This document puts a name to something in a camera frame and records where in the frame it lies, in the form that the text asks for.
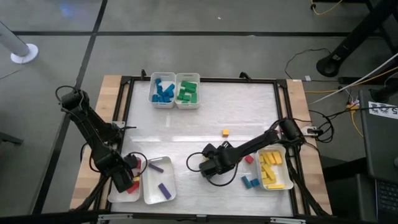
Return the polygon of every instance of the label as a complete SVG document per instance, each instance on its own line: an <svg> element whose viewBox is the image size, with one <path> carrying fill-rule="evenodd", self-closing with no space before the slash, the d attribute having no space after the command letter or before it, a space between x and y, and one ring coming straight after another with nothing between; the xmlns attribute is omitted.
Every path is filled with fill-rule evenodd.
<svg viewBox="0 0 398 224"><path fill-rule="evenodd" d="M394 106L394 105L369 101L369 107L374 108L374 109L369 109L369 113L377 116L383 116L386 118L398 119L398 108L375 108L383 106Z"/></svg>

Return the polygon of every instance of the white label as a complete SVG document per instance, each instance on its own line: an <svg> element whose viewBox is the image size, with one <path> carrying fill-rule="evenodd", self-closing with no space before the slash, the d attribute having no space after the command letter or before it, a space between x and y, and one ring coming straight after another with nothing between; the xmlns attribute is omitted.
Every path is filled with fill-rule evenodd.
<svg viewBox="0 0 398 224"><path fill-rule="evenodd" d="M369 101L370 108L383 107L383 106L394 106L394 105L388 105L385 103L375 103ZM374 108L374 109L369 109L369 113L373 115L383 116L386 118L398 119L398 108Z"/></svg>

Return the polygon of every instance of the wooden table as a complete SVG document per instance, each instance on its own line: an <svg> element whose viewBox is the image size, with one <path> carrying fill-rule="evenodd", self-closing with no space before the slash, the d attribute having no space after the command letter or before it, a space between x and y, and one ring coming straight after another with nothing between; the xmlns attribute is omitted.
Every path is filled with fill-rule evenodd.
<svg viewBox="0 0 398 224"><path fill-rule="evenodd" d="M110 122L113 118L113 113L116 104L116 98L118 97L120 82L122 76L120 75L105 75L104 80L99 92L99 97L95 111L106 121ZM300 80L287 80L287 86L289 91L290 105L292 107L292 113L294 118L301 120L310 120L310 115L308 112L307 101L305 99L304 89L302 82ZM280 101L282 103L283 110L284 106L284 96L283 91L279 90ZM122 103L119 110L119 120L121 120L123 109L125 107L127 88L124 89ZM308 123L297 122L300 127L308 126ZM307 138L307 141L316 146L314 138ZM79 206L84 199L90 194L100 177L99 173L90 170L88 161L90 156L90 148L87 146L83 160L81 162L79 174L77 177L75 191L73 193L70 208L76 208ZM300 152L302 169L305 179L305 184L315 200L322 206L322 208L331 214L331 208L328 198L328 193L326 191L325 181L323 179L323 172L320 163L320 158L318 152L314 150L311 146L303 145ZM106 185L103 191L102 201L100 208L105 208L106 198L108 193L108 186ZM299 214L304 214L302 198L300 196L299 188L295 185L295 192L298 204Z"/></svg>

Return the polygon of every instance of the floor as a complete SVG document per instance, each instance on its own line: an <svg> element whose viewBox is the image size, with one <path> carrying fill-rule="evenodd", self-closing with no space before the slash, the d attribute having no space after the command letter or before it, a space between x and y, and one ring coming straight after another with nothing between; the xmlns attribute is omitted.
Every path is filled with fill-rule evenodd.
<svg viewBox="0 0 398 224"><path fill-rule="evenodd" d="M101 4L103 17L98 16ZM317 9L332 5L320 3ZM30 64L16 65L0 46L0 76L19 70L0 80L0 131L24 139L21 146L1 144L0 216L32 211L53 151L60 156L43 212L69 208L84 140L74 124L62 123L56 87L81 85L94 107L103 75L137 75L142 68L149 74L237 77L245 71L253 78L288 78L284 68L294 54L333 50L367 13L364 4L342 4L316 16L309 0L2 0L0 21L24 42L37 45L40 53ZM177 35L178 31L199 33ZM255 32L263 33L252 36ZM338 77L324 77L315 69L317 60L326 55L326 51L299 55L287 71L294 79L309 76L319 81L305 82L305 90L333 90L339 86ZM361 77L390 56L385 41L371 37L346 60L339 76ZM370 87L355 88L354 98L358 90ZM321 96L307 94L307 101ZM340 93L309 107L330 114L343 110L347 98ZM323 122L313 114L312 120ZM358 114L356 121L360 126ZM363 139L348 114L333 124L333 142L318 144L325 161L363 157ZM66 135L58 134L65 128Z"/></svg>

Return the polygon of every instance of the white pole base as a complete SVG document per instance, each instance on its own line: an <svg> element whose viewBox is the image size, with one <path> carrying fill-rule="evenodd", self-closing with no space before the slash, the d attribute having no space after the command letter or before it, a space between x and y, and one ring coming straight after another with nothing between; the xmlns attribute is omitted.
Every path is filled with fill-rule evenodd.
<svg viewBox="0 0 398 224"><path fill-rule="evenodd" d="M29 48L29 53L23 57L11 54L11 60L18 64L25 64L33 61L39 54L39 49L34 44L26 44Z"/></svg>

